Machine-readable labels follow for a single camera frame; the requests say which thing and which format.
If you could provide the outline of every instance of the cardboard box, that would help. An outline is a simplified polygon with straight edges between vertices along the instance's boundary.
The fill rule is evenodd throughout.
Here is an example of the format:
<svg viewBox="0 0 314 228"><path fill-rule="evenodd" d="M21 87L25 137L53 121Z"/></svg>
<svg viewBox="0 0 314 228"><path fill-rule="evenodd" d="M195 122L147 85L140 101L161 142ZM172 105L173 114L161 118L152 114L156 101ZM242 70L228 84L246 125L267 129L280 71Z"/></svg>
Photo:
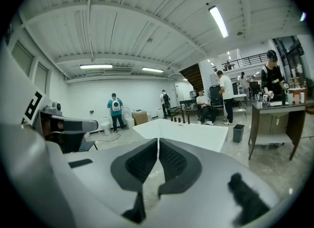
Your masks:
<svg viewBox="0 0 314 228"><path fill-rule="evenodd" d="M132 117L134 118L135 125L144 124L148 122L146 111L133 112Z"/></svg>

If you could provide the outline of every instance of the railing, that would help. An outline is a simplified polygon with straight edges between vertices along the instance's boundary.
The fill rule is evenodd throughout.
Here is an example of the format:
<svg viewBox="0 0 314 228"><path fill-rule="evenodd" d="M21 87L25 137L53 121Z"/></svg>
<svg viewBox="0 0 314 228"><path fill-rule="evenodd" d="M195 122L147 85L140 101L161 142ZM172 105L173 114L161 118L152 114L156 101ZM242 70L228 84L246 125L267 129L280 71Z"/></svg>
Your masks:
<svg viewBox="0 0 314 228"><path fill-rule="evenodd" d="M246 58L242 58L239 60L230 61L229 63L227 62L223 63L222 67L224 71L227 71L231 69L242 68L244 66L248 66L252 64L263 63L266 61L267 61L267 53L261 53L261 54L252 55Z"/></svg>

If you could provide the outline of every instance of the window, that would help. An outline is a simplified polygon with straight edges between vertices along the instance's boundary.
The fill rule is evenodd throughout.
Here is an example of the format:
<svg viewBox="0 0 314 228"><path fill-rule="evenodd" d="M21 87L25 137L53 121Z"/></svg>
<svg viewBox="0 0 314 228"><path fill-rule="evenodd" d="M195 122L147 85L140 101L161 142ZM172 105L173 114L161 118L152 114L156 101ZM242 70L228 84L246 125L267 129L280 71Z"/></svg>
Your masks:
<svg viewBox="0 0 314 228"><path fill-rule="evenodd" d="M48 70L45 69L40 63L38 63L36 74L35 74L35 85L41 91L46 93L46 82L47 82Z"/></svg>
<svg viewBox="0 0 314 228"><path fill-rule="evenodd" d="M13 48L12 56L28 76L34 57L19 42L17 42Z"/></svg>

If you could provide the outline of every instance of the black t-shirt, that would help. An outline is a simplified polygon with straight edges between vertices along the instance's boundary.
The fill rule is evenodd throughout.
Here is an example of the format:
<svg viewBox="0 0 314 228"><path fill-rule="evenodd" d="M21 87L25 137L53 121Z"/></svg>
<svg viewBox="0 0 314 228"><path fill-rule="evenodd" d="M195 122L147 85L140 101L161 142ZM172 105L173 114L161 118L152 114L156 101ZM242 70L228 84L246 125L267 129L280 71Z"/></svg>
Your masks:
<svg viewBox="0 0 314 228"><path fill-rule="evenodd" d="M264 92L264 87L267 87L268 90L274 92L275 95L281 94L281 87L279 82L283 80L283 77L280 72L280 68L278 66L273 69L267 68L267 74L262 69L261 77L262 77L262 90Z"/></svg>

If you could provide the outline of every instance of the trash can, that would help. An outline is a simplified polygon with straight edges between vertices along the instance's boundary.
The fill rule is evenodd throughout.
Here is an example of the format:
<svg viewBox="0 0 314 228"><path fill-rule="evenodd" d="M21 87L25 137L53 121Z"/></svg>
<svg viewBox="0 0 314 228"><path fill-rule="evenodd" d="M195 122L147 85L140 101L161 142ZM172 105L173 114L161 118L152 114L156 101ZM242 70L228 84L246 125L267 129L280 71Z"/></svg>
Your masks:
<svg viewBox="0 0 314 228"><path fill-rule="evenodd" d="M242 140L243 131L244 131L244 125L237 124L234 127L234 139L233 139L234 142L239 143Z"/></svg>

